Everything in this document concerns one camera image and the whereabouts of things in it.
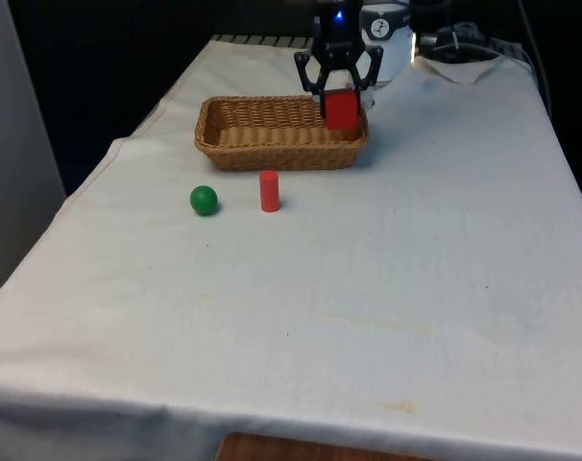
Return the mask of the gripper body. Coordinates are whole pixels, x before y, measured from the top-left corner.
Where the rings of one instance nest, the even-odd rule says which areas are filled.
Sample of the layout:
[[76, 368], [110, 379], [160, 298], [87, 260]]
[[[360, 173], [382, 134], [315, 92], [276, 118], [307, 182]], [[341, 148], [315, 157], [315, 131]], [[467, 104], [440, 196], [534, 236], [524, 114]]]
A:
[[358, 47], [361, 42], [360, 11], [362, 1], [323, 0], [313, 2], [313, 44], [319, 48]]

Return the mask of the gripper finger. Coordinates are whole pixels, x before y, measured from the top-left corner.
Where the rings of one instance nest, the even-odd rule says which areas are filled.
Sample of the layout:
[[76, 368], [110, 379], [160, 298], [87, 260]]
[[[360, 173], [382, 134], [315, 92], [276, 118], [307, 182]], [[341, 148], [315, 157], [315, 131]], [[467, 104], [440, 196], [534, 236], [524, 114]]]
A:
[[[313, 67], [316, 71], [315, 76], [310, 76], [308, 72], [311, 61], [313, 61]], [[321, 103], [326, 100], [326, 96], [336, 90], [335, 87], [327, 83], [331, 72], [336, 69], [338, 63], [338, 54], [333, 49], [321, 50], [316, 54], [308, 50], [297, 51], [294, 54], [294, 63], [297, 66], [303, 90], [318, 97]]]
[[364, 46], [351, 54], [348, 70], [356, 92], [365, 91], [376, 84], [383, 55], [381, 46]]

